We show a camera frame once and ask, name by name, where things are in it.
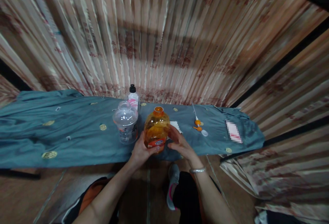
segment orange plastic bottle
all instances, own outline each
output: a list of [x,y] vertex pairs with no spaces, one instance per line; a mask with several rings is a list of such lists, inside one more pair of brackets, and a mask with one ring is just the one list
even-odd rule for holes
[[169,132],[169,116],[163,111],[163,107],[155,107],[149,114],[144,125],[144,144],[150,149],[160,146],[161,153],[165,148],[166,139]]

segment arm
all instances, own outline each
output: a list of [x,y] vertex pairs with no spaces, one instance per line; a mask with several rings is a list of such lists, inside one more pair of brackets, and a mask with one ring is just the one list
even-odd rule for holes
[[[168,147],[180,152],[182,156],[188,160],[192,169],[200,169],[204,167],[200,158],[187,143],[184,136],[173,126],[170,126],[169,137],[174,143],[168,144]],[[230,208],[227,206],[222,195],[211,181],[208,173],[206,171],[196,173],[195,179],[203,209],[209,223],[237,223]]]
[[77,217],[74,224],[108,224],[113,211],[129,183],[132,175],[159,147],[147,149],[144,145],[144,132],[135,144],[129,161],[109,181],[104,189],[97,195],[91,204]]

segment black bottle cap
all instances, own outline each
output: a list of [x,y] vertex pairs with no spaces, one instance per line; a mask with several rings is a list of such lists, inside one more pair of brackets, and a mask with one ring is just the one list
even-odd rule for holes
[[135,92],[136,92],[136,87],[135,87],[135,85],[130,85],[130,87],[129,87],[129,91],[130,91],[130,93],[135,93]]

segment hand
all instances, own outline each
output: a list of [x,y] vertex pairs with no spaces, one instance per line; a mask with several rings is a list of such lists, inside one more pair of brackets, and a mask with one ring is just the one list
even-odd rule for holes
[[173,143],[168,144],[168,147],[173,150],[177,150],[184,158],[189,161],[197,157],[197,154],[188,144],[186,139],[179,131],[172,125],[170,125],[168,136],[171,138]]
[[134,150],[132,151],[132,155],[128,163],[134,168],[134,170],[137,170],[147,161],[151,155],[158,152],[159,150],[159,146],[151,149],[146,148],[144,144],[144,131],[142,131],[141,136],[135,143]]

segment striped curtain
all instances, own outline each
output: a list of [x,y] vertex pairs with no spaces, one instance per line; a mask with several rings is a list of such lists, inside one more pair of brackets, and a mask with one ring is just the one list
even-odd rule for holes
[[329,30],[241,103],[265,138],[329,115]]
[[2,59],[34,90],[227,106],[321,23],[306,0],[0,0]]
[[0,75],[0,108],[13,102],[19,91]]
[[221,168],[247,192],[265,200],[258,210],[329,222],[329,126],[239,156]]

